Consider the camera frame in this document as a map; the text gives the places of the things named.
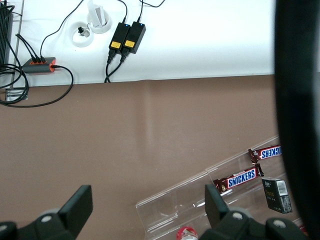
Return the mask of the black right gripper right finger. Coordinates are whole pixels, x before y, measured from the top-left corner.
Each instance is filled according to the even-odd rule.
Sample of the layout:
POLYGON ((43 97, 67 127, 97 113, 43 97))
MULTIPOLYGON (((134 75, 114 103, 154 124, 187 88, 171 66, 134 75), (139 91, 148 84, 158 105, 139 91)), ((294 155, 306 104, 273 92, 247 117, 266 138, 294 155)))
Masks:
POLYGON ((308 237, 292 221, 269 218, 261 224, 249 217, 243 208, 229 209, 218 189, 205 186, 205 212, 211 228, 201 240, 306 240, 308 237))

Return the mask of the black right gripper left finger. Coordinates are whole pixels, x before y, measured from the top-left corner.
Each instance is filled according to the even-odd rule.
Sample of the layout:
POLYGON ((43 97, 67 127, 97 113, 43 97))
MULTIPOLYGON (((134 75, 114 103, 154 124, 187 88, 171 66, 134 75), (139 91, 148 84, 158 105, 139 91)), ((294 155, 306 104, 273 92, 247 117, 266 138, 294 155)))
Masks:
POLYGON ((57 212, 46 212, 18 228, 13 221, 0 223, 2 240, 75 240, 93 211, 92 187, 82 185, 57 212))

